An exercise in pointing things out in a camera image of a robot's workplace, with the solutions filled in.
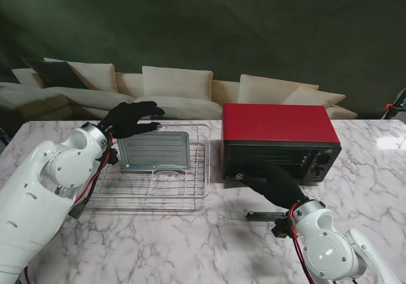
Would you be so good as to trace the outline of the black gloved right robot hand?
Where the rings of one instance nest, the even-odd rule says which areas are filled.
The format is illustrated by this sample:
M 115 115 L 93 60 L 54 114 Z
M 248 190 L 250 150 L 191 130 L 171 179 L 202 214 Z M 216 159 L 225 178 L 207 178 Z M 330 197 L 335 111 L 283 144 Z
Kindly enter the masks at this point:
M 269 165 L 264 177 L 254 177 L 239 171 L 235 178 L 277 207 L 290 209 L 295 203 L 308 200 L 293 177 L 277 165 Z

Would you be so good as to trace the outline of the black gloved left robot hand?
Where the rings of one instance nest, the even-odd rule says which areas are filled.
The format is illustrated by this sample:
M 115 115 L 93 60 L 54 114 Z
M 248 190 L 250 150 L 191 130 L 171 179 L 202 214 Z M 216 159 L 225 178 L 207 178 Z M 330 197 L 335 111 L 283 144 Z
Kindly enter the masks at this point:
M 154 101 L 139 103 L 120 103 L 98 123 L 97 128 L 104 134 L 112 134 L 115 139 L 129 138 L 136 134 L 143 134 L 158 130 L 159 122 L 139 124 L 141 118 L 153 116 L 162 117 L 165 111 Z

